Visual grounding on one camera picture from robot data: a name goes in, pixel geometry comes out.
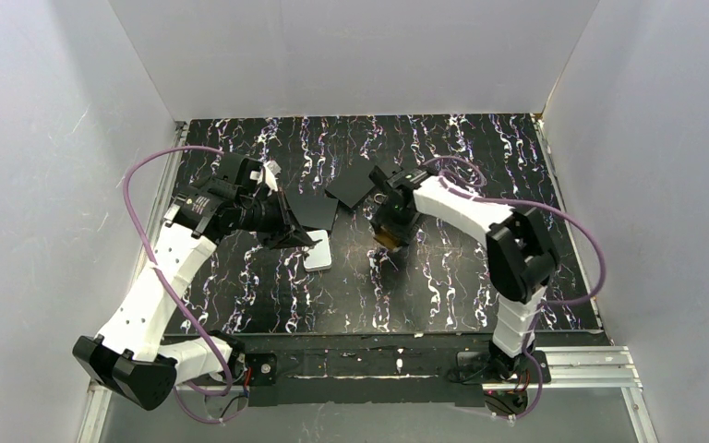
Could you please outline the large brass padlock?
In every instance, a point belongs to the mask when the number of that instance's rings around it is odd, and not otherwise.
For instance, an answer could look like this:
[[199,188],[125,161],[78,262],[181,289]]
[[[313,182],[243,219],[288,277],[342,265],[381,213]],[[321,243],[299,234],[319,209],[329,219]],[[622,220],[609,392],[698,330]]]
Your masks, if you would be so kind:
[[374,240],[390,251],[398,250],[402,247],[401,240],[386,231],[375,232]]

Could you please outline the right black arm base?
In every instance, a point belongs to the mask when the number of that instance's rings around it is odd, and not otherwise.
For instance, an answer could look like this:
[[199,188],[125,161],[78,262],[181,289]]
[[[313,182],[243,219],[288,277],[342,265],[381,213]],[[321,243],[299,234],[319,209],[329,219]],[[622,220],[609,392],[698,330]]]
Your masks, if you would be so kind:
[[531,413],[552,380],[547,354],[532,350],[530,358],[520,354],[513,369],[499,366],[485,352],[458,353],[446,379],[457,385],[480,388],[487,414],[493,419],[514,423]]

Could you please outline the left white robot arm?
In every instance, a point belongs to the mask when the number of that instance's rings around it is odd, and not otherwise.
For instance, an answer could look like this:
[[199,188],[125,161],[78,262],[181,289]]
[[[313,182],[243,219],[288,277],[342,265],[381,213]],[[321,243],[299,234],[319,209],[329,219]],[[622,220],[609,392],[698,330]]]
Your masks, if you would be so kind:
[[316,243],[290,209],[279,171],[273,161],[220,153],[213,174],[174,196],[155,241],[131,206],[129,190],[123,190],[147,262],[112,317],[94,336],[79,337],[72,349],[95,383],[152,411],[178,386],[199,377],[219,374],[230,388],[248,372],[244,344],[226,333],[207,332],[182,296],[232,233],[256,233],[268,249]]

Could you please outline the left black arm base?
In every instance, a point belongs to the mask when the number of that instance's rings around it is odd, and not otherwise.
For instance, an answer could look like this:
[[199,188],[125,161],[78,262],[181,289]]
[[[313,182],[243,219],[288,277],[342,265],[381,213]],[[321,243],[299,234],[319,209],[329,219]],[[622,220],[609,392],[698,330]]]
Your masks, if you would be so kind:
[[230,380],[224,370],[182,382],[174,398],[183,413],[204,425],[225,425],[251,406],[255,389],[271,387],[278,379],[275,353],[239,353],[230,362]]

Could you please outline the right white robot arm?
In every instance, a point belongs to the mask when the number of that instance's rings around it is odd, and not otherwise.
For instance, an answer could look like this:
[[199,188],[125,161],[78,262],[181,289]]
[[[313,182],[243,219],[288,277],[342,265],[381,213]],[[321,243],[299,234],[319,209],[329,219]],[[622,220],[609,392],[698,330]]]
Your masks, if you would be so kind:
[[534,341],[540,301],[559,266],[540,211],[488,202],[427,168],[387,175],[374,167],[369,178],[385,197],[371,219],[380,245],[390,251],[408,246],[419,219],[427,216],[484,247],[489,279],[499,294],[491,351],[510,360],[526,352]]

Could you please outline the black square plate left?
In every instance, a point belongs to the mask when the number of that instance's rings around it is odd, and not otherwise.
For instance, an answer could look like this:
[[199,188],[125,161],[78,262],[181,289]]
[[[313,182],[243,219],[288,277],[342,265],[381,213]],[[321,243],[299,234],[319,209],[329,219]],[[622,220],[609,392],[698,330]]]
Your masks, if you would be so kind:
[[286,198],[297,221],[307,231],[330,232],[333,229],[339,204],[337,199],[296,192],[288,192]]

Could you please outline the black square plate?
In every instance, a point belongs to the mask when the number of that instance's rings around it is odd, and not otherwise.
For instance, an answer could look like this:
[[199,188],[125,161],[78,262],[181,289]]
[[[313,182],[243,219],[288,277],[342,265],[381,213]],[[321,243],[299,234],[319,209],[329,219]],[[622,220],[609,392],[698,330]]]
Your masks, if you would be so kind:
[[333,229],[339,204],[337,199],[296,192],[288,192],[286,198],[297,221],[307,231],[330,232]]
[[347,210],[355,210],[375,186],[369,174],[376,166],[379,164],[364,158],[352,160],[325,187],[325,195],[337,199]]

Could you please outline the black square plate right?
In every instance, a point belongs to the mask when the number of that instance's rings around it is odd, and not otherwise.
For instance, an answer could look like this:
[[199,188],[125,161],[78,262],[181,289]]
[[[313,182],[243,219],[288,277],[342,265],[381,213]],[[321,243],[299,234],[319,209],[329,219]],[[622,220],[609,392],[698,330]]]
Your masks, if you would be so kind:
[[375,186],[369,174],[376,166],[379,164],[364,158],[352,160],[325,187],[325,195],[337,199],[347,210],[355,210]]

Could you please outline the white rectangular box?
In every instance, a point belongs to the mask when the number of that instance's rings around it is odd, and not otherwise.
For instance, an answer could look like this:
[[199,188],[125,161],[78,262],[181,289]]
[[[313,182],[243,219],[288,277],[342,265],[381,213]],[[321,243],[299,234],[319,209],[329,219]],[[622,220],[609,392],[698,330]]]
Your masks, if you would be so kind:
[[327,231],[308,232],[313,245],[304,247],[303,266],[306,272],[323,271],[331,268],[332,256],[330,237]]

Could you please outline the aluminium frame rail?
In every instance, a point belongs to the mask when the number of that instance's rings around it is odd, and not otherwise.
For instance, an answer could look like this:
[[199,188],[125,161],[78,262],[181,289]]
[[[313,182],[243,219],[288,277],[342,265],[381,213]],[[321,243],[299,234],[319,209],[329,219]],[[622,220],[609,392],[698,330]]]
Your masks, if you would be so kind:
[[499,366],[513,369],[515,359],[491,351],[493,333],[408,333],[270,336],[226,333],[246,353],[275,353],[278,379],[255,389],[251,406],[225,425],[204,425],[187,417],[174,390],[146,411],[92,380],[90,401],[79,431],[81,442],[101,442],[112,428],[128,442],[178,442],[181,431],[200,441],[206,431],[227,440],[238,436],[287,441],[293,425],[309,430],[308,405],[333,405],[362,431],[386,437],[390,409],[410,422],[412,440],[457,441],[457,430],[442,429],[446,413],[481,413],[486,434],[504,432],[510,442],[529,431],[532,442],[654,442],[656,432],[643,399],[636,364],[624,346],[557,346],[555,333],[536,331],[535,343],[522,353],[547,354],[552,380],[535,409],[514,423],[491,418],[480,388],[446,379],[461,352],[485,352]]

